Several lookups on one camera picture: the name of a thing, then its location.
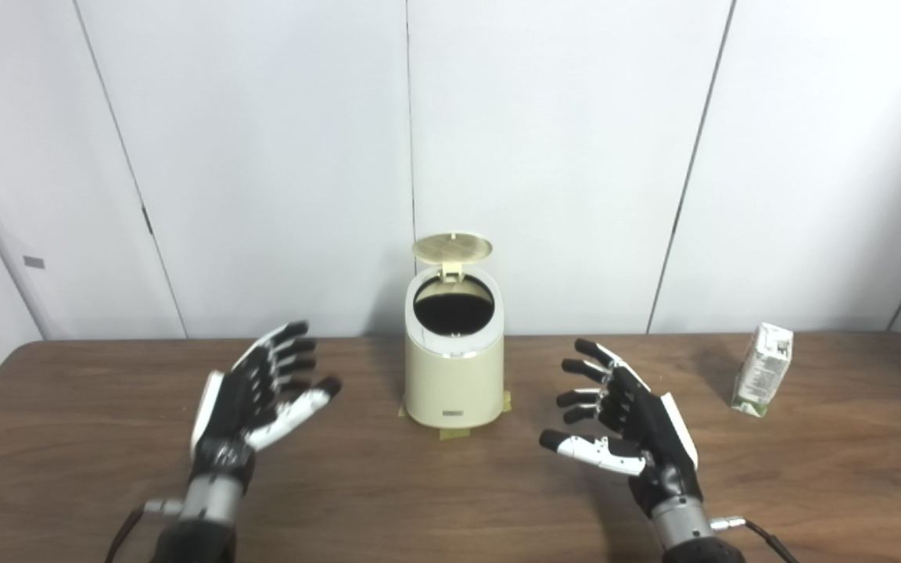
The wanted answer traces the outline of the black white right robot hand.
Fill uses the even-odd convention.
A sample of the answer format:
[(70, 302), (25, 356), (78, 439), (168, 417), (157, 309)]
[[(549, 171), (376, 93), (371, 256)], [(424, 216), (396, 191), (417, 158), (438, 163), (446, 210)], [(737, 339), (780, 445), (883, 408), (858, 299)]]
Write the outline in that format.
[(651, 515), (680, 497), (704, 501), (698, 480), (698, 452), (671, 393), (658, 395), (619, 355), (598, 342), (576, 339), (582, 359), (562, 360), (565, 373), (596, 382), (593, 389), (571, 389), (557, 396), (567, 425), (593, 420), (611, 434), (596, 437), (544, 430), (547, 451), (571, 457), (628, 478), (637, 506)]

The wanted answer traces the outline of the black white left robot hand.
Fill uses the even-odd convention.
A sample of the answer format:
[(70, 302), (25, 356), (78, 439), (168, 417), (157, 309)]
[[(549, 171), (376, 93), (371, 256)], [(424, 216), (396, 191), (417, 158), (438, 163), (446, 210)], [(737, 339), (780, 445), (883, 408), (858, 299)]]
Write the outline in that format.
[(255, 339), (227, 371), (210, 373), (191, 434), (190, 479), (227, 476), (248, 488), (257, 453), (339, 395), (339, 378), (297, 378), (316, 366), (308, 329), (307, 321), (279, 325)]

